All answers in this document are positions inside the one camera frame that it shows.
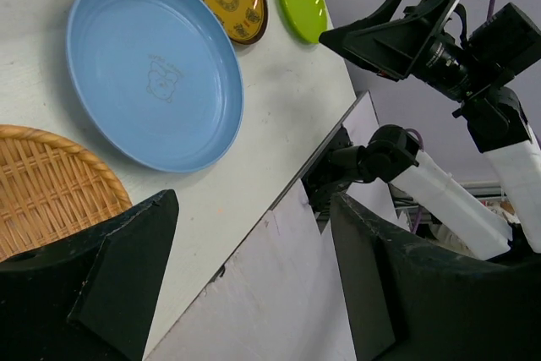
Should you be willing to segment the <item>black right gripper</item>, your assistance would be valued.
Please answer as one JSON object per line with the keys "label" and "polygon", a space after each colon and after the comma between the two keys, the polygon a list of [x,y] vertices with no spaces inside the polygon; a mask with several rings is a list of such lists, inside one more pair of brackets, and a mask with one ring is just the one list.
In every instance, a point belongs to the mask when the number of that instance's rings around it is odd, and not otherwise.
{"label": "black right gripper", "polygon": [[[458,1],[420,0],[393,19],[402,0],[385,0],[368,17],[323,32],[319,42],[364,70],[402,80]],[[460,46],[447,34],[437,37],[422,56],[422,81],[464,101],[490,85],[510,82],[539,59],[540,29],[507,3]]]}

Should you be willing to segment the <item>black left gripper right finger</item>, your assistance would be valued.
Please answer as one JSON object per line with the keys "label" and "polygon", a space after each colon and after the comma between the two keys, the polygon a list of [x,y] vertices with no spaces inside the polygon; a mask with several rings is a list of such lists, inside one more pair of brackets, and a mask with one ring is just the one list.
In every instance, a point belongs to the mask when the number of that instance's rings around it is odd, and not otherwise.
{"label": "black left gripper right finger", "polygon": [[331,232],[357,359],[539,359],[538,255],[457,254],[346,194]]}

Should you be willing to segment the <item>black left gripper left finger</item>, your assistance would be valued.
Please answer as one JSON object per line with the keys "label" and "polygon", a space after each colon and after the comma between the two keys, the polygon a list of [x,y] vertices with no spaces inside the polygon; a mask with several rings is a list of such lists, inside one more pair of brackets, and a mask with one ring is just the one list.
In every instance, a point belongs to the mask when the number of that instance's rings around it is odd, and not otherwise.
{"label": "black left gripper left finger", "polygon": [[3,360],[141,360],[178,220],[162,190],[1,264]]}

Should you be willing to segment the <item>woven wicker plate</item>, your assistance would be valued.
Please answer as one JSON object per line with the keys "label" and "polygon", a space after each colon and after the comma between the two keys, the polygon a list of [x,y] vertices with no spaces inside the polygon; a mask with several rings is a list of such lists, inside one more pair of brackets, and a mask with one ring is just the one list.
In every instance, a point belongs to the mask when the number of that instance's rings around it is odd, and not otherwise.
{"label": "woven wicker plate", "polygon": [[83,146],[44,130],[2,125],[2,260],[84,231],[131,205],[115,173]]}

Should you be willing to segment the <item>blue plastic plate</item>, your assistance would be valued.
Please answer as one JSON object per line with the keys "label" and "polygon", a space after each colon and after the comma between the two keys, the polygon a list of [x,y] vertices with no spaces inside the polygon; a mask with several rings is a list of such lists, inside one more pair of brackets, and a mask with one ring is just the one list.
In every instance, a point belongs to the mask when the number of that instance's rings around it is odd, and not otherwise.
{"label": "blue plastic plate", "polygon": [[243,118],[235,50],[201,0],[74,0],[70,79],[101,134],[163,172],[197,172],[231,147]]}

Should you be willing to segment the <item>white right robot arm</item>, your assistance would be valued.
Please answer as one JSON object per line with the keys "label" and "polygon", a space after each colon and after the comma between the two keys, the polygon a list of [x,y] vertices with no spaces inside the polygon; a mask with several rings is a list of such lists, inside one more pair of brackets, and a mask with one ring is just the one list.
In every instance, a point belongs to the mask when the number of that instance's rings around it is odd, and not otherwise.
{"label": "white right robot arm", "polygon": [[401,0],[326,31],[320,42],[349,67],[380,79],[419,80],[454,101],[469,140],[446,129],[434,100],[397,97],[419,113],[438,152],[466,180],[494,178],[520,229],[487,210],[439,169],[403,128],[386,125],[365,146],[331,153],[337,182],[381,179],[410,194],[471,250],[436,247],[340,201],[338,259],[361,360],[537,360],[540,357],[540,148],[509,83],[540,58],[540,32],[513,3],[459,41],[446,21],[461,0],[422,0],[401,19]]}

